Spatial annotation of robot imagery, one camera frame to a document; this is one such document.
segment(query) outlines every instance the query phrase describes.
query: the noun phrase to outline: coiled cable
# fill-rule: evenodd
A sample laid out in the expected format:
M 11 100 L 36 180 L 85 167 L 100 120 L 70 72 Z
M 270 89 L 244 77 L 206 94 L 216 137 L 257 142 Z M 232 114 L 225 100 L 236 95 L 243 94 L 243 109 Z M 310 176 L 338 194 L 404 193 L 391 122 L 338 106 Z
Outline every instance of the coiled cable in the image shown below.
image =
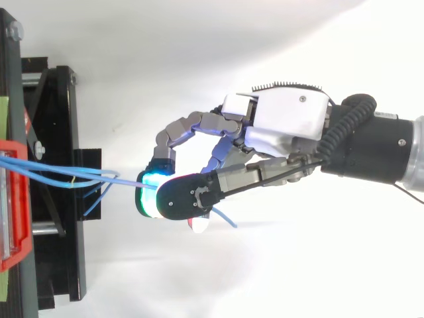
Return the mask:
M 367 94 L 356 94 L 347 97 L 342 105 L 347 105 L 352 109 L 330 128 L 318 143 L 317 156 L 326 164 L 330 162 L 331 156 L 341 142 L 374 114 L 377 102 Z

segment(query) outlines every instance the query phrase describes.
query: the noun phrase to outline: white background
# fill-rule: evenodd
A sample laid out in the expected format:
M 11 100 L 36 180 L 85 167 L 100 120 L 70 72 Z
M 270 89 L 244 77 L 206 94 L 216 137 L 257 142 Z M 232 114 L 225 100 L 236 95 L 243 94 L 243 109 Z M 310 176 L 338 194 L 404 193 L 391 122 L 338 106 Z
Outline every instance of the white background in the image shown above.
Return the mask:
M 2 0 L 25 27 L 23 56 L 79 74 L 80 146 L 135 179 L 156 133 L 225 94 L 274 80 L 336 101 L 424 115 L 422 1 Z M 196 172 L 217 139 L 178 148 Z M 424 207 L 394 187 L 324 175 L 219 206 L 206 233 L 140 216 L 115 186 L 84 225 L 88 293 L 41 317 L 422 317 Z

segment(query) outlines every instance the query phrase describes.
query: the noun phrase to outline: red plastic holder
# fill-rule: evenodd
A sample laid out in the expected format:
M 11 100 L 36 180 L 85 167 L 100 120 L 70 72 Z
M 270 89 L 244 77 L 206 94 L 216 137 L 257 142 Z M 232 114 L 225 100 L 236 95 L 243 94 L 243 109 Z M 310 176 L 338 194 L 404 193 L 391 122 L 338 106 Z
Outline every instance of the red plastic holder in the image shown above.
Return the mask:
M 0 140 L 0 156 L 27 160 L 27 146 Z M 18 264 L 31 249 L 29 180 L 0 168 L 0 272 Z

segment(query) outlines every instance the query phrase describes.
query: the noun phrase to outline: blue cable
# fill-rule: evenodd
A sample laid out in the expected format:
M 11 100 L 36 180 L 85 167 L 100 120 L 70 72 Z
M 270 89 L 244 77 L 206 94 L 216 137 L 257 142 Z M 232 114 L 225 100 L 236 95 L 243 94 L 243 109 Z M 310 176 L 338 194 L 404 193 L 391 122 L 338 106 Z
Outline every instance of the blue cable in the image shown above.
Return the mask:
M 81 172 L 85 174 L 113 174 L 114 176 L 120 176 L 120 173 L 114 170 L 100 170 L 93 168 L 84 168 L 84 167 L 62 167 L 62 166 L 51 166 L 48 164 L 41 164 L 40 162 L 33 162 L 28 160 L 22 160 L 18 158 L 11 158 L 6 156 L 0 156 L 0 160 L 4 162 L 8 162 L 10 164 L 15 164 L 17 166 L 21 166 L 24 168 L 28 168 L 29 170 L 35 171 L 50 171 L 53 172 L 52 169 L 55 170 L 68 170 L 74 172 Z
M 227 217 L 222 211 L 218 210 L 216 207 L 212 208 L 212 211 L 222 217 L 226 222 L 228 222 L 235 229 L 237 228 L 237 224 L 234 223 L 229 217 Z
M 112 184 L 107 185 L 105 191 L 97 198 L 97 200 L 95 200 L 93 205 L 84 213 L 84 217 L 86 217 L 91 211 L 93 211 L 93 209 L 96 207 L 96 205 L 99 204 L 99 202 L 105 197 L 106 193 L 109 191 L 111 186 L 112 186 Z
M 64 187 L 66 189 L 76 189 L 79 187 L 91 187 L 95 184 L 98 184 L 99 181 L 88 181 L 88 182 L 62 182 L 62 181 L 57 181 L 57 180 L 53 180 L 50 178 L 46 178 L 44 176 L 40 176 L 39 174 L 35 174 L 34 172 L 28 171 L 26 169 L 22 169 L 14 164 L 8 164 L 2 160 L 0 160 L 0 167 L 6 168 L 8 170 L 17 172 L 19 174 L 22 174 L 30 179 L 34 179 L 38 182 L 42 182 L 44 184 L 48 184 L 50 186 L 53 187 Z
M 86 194 L 84 194 L 82 196 L 83 199 L 85 199 L 86 197 L 88 197 L 89 195 L 95 193 L 98 189 L 100 189 L 101 187 L 103 187 L 103 185 L 105 185 L 106 182 L 101 182 L 97 187 L 93 188 L 91 191 L 87 192 Z
M 66 168 L 58 168 L 58 167 L 55 167 L 55 166 L 40 164 L 38 162 L 31 162 L 31 161 L 20 160 L 20 159 L 4 157 L 4 156 L 0 157 L 0 162 L 4 162 L 4 163 L 10 162 L 12 164 L 14 164 L 15 162 L 19 162 L 19 164 L 21 166 L 25 166 L 25 167 L 27 167 L 28 169 L 31 169 L 31 170 L 45 169 L 44 171 L 55 172 L 57 174 L 65 174 L 65 175 L 68 175 L 68 176 L 75 176 L 75 177 L 79 177 L 79 178 L 83 178 L 83 179 L 96 180 L 98 182 L 110 182 L 112 184 L 122 184 L 124 186 L 133 186 L 133 187 L 145 187 L 145 188 L 148 188 L 148 189 L 156 189 L 157 188 L 155 185 L 148 185 L 148 184 L 142 184 L 140 182 L 134 182 L 134 181 L 129 181 L 129 180 L 122 180 L 122 179 L 115 179 L 115 178 L 97 176 L 95 174 L 86 174 L 86 173 L 83 173 L 83 172 L 78 172 L 76 170 L 70 171 Z M 27 173 L 26 170 L 21 170 L 21 171 L 24 171 L 24 172 L 20 172 L 20 173 L 26 175 L 26 173 Z

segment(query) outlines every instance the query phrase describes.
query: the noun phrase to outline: red clip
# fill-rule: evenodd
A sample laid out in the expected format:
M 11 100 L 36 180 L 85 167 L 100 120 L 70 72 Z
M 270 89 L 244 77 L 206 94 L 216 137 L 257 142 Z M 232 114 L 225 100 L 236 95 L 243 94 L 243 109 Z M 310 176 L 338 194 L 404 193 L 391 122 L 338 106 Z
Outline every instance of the red clip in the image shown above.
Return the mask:
M 27 146 L 16 141 L 0 140 L 0 151 L 5 152 L 8 157 L 27 160 Z M 8 197 L 10 197 L 11 222 L 9 227 L 9 254 L 5 256 L 4 246 L 0 246 L 0 272 L 4 272 L 23 260 L 32 250 L 32 231 L 29 203 L 29 180 L 27 177 L 15 172 L 6 170 L 8 178 Z M 0 229 L 0 235 L 4 238 L 3 229 Z

